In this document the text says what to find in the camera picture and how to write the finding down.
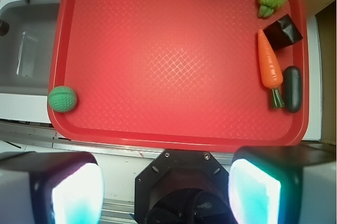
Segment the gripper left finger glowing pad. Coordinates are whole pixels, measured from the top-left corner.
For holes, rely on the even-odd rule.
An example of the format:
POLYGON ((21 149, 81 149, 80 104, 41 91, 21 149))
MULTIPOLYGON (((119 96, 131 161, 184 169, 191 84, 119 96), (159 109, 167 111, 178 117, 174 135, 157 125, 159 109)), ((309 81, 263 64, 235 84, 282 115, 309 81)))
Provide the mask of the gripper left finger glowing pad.
POLYGON ((1 223, 99 223, 103 198, 91 153, 1 153, 1 223))

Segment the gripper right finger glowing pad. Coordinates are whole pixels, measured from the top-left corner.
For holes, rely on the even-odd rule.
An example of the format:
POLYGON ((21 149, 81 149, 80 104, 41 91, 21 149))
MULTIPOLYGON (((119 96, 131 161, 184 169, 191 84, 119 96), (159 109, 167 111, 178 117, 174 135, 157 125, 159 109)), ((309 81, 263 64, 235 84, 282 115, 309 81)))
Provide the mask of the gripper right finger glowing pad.
POLYGON ((241 147, 228 193, 238 223, 336 223, 336 147, 241 147))

